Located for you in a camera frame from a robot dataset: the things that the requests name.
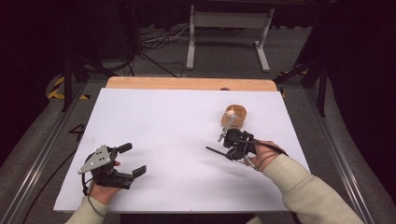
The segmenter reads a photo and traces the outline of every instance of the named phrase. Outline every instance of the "wrist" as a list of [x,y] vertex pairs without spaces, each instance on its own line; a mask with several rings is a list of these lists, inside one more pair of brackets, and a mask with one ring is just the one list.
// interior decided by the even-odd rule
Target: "wrist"
[[108,205],[111,201],[111,197],[108,195],[104,195],[104,194],[96,194],[94,192],[90,193],[88,195],[89,197],[95,199],[96,201],[98,201],[99,203],[102,203],[104,205]]
[[257,169],[260,172],[263,172],[265,170],[265,168],[267,168],[267,166],[272,161],[274,161],[278,156],[279,156],[279,153],[277,153],[273,150],[270,150],[270,151],[267,151],[267,152],[261,154],[261,156],[260,156],[261,159],[259,160]]

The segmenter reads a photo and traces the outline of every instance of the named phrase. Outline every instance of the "dark background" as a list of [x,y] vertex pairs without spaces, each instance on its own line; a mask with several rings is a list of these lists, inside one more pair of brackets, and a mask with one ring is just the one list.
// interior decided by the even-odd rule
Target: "dark background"
[[[296,63],[325,55],[347,129],[395,202],[396,95],[392,71],[396,22],[392,5],[374,0],[347,2],[354,7],[341,11],[276,10],[273,25],[315,25]],[[42,0],[0,1],[1,163],[47,105],[46,88],[62,71],[69,50],[98,63],[133,51],[128,42],[132,31],[125,30],[119,10],[120,5],[109,3],[90,7],[64,0],[50,4]],[[142,26],[169,29],[188,22],[189,6],[140,5],[137,18]]]

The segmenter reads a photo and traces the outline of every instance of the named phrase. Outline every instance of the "wooden edge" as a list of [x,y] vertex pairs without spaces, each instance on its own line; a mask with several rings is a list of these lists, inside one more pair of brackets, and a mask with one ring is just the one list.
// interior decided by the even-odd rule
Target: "wooden edge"
[[183,78],[183,77],[111,77],[106,88],[147,90],[277,91],[269,79]]

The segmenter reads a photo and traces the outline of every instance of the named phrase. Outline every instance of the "metal stand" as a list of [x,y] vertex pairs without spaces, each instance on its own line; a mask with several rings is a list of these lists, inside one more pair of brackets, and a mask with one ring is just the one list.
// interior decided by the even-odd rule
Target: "metal stand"
[[286,81],[287,79],[294,77],[304,70],[309,69],[308,72],[306,73],[305,77],[301,81],[301,85],[304,88],[312,88],[318,78],[319,80],[319,92],[318,92],[318,110],[320,112],[320,115],[322,117],[325,117],[324,114],[324,101],[325,101],[325,95],[326,95],[326,84],[327,84],[327,67],[324,59],[320,59],[317,61],[313,61],[304,65],[301,65],[299,67],[296,67],[295,69],[289,71],[287,74],[277,77],[274,79],[275,84],[279,84],[283,81]]
[[189,52],[187,54],[187,70],[194,67],[195,54],[195,27],[233,27],[233,28],[250,28],[262,29],[262,38],[255,41],[255,48],[259,56],[263,72],[269,72],[270,67],[262,49],[265,38],[267,37],[273,18],[274,9],[269,9],[268,13],[222,13],[222,12],[199,12],[191,6],[190,11],[190,42]]

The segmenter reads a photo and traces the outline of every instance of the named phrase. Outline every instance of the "brown object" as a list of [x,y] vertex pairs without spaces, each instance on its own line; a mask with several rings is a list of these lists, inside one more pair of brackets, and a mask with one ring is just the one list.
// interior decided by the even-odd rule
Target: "brown object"
[[231,114],[232,114],[230,112],[232,110],[235,115],[235,119],[233,120],[233,123],[231,124],[230,128],[241,129],[244,126],[244,121],[248,114],[247,110],[241,105],[227,106],[227,108],[225,109],[225,112],[221,118],[221,125],[223,127],[225,127],[227,125],[227,123],[230,121]]
[[273,80],[184,77],[111,77],[106,88],[146,90],[277,91]]

